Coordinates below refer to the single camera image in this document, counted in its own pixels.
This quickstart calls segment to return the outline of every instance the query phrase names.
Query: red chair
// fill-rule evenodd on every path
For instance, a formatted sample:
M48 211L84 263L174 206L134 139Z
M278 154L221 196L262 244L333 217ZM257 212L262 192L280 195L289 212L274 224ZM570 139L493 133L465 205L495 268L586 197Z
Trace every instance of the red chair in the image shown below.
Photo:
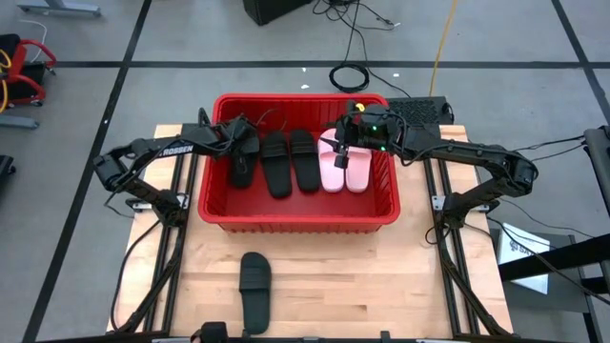
M28 50L27 45L34 45L40 48L50 59L46 62L26 62ZM30 40L21 39L16 34L0 35L0 50L3 50L10 58L12 67L6 77L9 87L9 103L32 104L42 106L47 94L42 88L42 79L45 71L53 75L55 72L52 67L57 63L55 55L43 44Z

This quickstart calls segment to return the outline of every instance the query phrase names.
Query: black box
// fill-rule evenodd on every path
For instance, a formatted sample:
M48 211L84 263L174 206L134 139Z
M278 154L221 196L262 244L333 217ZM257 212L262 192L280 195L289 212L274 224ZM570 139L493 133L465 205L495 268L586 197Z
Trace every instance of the black box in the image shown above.
M259 26L288 13L291 10L310 4L312 0L243 0L244 10Z

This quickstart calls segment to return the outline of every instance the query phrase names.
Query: floor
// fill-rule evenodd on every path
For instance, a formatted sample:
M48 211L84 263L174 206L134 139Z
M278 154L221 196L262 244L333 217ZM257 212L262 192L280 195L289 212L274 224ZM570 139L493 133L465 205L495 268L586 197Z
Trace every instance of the floor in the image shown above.
M369 58L380 66L375 71L412 95L427 94L451 1L362 1L400 23L392 32L365 31ZM40 128L0 128L0 154L12 155L18 168L0 198L1 342L106 329L130 220L102 208L108 194L87 166L92 153L150 137L158 123L193 122L199 107L210 111L226 92L335 92L328 72L344 57L349 38L347 27L312 15L313 4L258 27L236 0L91 2L102 7L101 18L24 13L13 0L0 0L0 33L40 39L41 28L19 22L39 21L61 61L57 76L47 80L43 108L10 111L34 117ZM603 94L610 90L609 12L604 0L462 0L442 54L455 63L441 65L436 94L447 96L473 141L507 148L604 125L610 119ZM566 22L575 35L566 33ZM377 25L365 11L358 23ZM137 24L141 30L134 30ZM363 59L357 39L350 58ZM338 77L359 82L347 71ZM376 80L367 91L400 96ZM583 152L540 161L539 169L534 192L518 204L547 223L608 233ZM549 232L508 204L494 217ZM61 252L63 264L61 258L51 263ZM510 311L525 337L586 340L573 313ZM610 318L601 304L596 311L601 322ZM604 330L610 339L610 328Z

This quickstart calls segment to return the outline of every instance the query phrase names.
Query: wooden tabletop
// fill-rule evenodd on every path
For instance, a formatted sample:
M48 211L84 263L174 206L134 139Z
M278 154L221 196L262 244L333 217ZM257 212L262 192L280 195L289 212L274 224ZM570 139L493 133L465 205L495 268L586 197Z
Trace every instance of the wooden tabletop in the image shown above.
M154 136L176 135L180 130L180 125L159 125ZM462 126L444 126L441 133L444 138L466 140ZM190 158L185 157L185 166ZM240 336L239 262L245 252L260 252L269 259L273 271L271 324L262 336L375 338L380 331L390 331L394 338L451 337L437 248L424 240L433 222L422 163L408 168L396 163L400 217L377 233L226 233L203 222L196 210L205 157L198 158L173 335L191 335L206 321L225 321L229 335ZM154 161L145 180L168 189L174 160ZM433 166L437 193L442 194L436 161ZM182 187L187 169L183 169ZM473 167L448 163L448 169L455 192L476 185ZM150 211L137 214L130 244L155 220ZM482 213L471 212L466 223L488 230ZM160 233L159 227L142 241L127 263L116 305L118 325L151 286ZM473 291L497 322L512 331L490 238L467 228L461 235ZM463 299L457 288L456 298L461 330L467 333ZM165 301L163 293L157 306L157 329Z

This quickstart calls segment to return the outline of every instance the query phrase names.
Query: yellow cable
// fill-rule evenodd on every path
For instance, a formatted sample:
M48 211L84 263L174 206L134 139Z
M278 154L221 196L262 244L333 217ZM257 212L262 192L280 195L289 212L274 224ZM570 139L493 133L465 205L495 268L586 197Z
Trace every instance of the yellow cable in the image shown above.
M7 60L7 64L1 64L0 63L0 72L2 72L2 68L6 68L7 70L10 69L10 67L12 67L12 62L10 61L9 56L7 55L6 52L4 52L3 50L0 50L0 54L4 56L4 58ZM0 105L0 113L2 113L6 108L7 105L9 104L9 87L7 86L7 81L2 80L2 93L3 93L3 97L2 97L2 105Z
M451 22L453 22L454 20L454 14L456 13L457 6L458 0L453 0L453 3L451 4L451 10L449 11L449 17L447 18L447 22L445 23L445 30L442 33L442 38L440 38L440 44L438 45L437 59L435 60L435 67L432 69L432 80L430 81L430 93L428 94L428 96L432 96L432 93L435 90L435 78L437 77L437 67L438 60L440 59L440 52L442 51L442 47L445 45L447 33L449 33Z

